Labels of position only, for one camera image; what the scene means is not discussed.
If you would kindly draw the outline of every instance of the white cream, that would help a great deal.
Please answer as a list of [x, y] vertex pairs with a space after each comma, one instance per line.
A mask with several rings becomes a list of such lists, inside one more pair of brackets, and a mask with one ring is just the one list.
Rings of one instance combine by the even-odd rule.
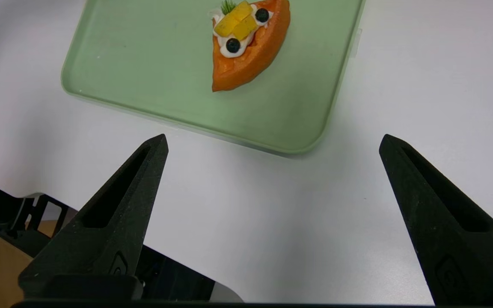
[[218, 40], [218, 45], [220, 46], [220, 53], [226, 58], [237, 58], [237, 57], [243, 55], [245, 50], [247, 50], [248, 45], [250, 45], [250, 43], [252, 42], [252, 39], [254, 38], [254, 33], [256, 33], [256, 31], [258, 31], [258, 29], [260, 29], [260, 27], [265, 27], [267, 29], [267, 24], [273, 16], [273, 12], [269, 12], [270, 18], [265, 23], [260, 23], [260, 21], [258, 21], [256, 19], [256, 11], [258, 10], [258, 7], [256, 7], [256, 5], [254, 5], [254, 4], [251, 4], [250, 6], [252, 7], [252, 12], [250, 13], [250, 15], [252, 15], [254, 20], [256, 20], [256, 25], [258, 27], [256, 27], [256, 29], [254, 29], [254, 31], [252, 31], [245, 39], [243, 39], [242, 41], [239, 41], [240, 48], [239, 48], [239, 51], [237, 51], [236, 53], [230, 53], [229, 50], [227, 50], [227, 48], [226, 48], [227, 40], [236, 39], [235, 35], [233, 35], [233, 33], [232, 33], [228, 37], [221, 37], [220, 35], [218, 35], [218, 33], [216, 33], [214, 31], [214, 28], [216, 27], [218, 22], [220, 20], [222, 20], [222, 18], [225, 16], [225, 15], [223, 15], [222, 10], [221, 9], [215, 9], [215, 10], [212, 10], [209, 12], [209, 14], [212, 15], [211, 18], [214, 19], [213, 35]]

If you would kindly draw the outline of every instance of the dessert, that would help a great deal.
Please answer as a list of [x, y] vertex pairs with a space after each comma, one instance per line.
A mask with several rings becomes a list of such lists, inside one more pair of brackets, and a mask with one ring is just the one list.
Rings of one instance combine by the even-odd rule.
[[211, 12], [213, 92], [252, 81], [275, 59], [290, 24], [288, 0], [235, 5], [230, 0]]

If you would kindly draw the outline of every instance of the dill sprig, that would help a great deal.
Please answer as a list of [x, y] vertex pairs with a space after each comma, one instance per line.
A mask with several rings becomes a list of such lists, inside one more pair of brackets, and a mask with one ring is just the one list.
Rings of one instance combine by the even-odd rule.
[[235, 6], [236, 6], [236, 4], [233, 2], [233, 0], [224, 0], [222, 2], [223, 15], [227, 15], [229, 12], [233, 11]]

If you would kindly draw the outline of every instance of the yellow fruit cube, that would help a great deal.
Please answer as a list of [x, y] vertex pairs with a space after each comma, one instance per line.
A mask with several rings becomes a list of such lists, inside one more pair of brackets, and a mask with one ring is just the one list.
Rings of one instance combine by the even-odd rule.
[[254, 31], [256, 27], [258, 27], [258, 25], [256, 25], [256, 20], [254, 20], [252, 16], [248, 16], [237, 26], [235, 26], [233, 29], [233, 34], [239, 41], [242, 41], [243, 39], [246, 39], [246, 37]]
[[239, 3], [238, 6], [235, 6], [235, 8], [227, 15], [235, 18], [237, 21], [242, 21], [243, 19], [247, 18], [251, 12], [252, 6], [250, 6], [248, 2], [243, 1]]
[[227, 37], [233, 32], [233, 29], [238, 24], [239, 24], [238, 20], [227, 14], [216, 25], [216, 27], [214, 28], [214, 32], [220, 35], [221, 37]]

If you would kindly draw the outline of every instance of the blueberry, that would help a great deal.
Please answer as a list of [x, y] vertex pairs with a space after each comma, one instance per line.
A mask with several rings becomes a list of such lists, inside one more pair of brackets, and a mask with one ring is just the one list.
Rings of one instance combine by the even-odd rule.
[[233, 53], [234, 54], [237, 51], [239, 51], [240, 48], [241, 48], [241, 43], [239, 43], [239, 40], [238, 39], [231, 38], [231, 39], [228, 39], [227, 40], [226, 49], [230, 53]]
[[270, 19], [270, 12], [266, 9], [261, 8], [256, 11], [256, 20], [260, 21], [260, 23], [265, 23]]

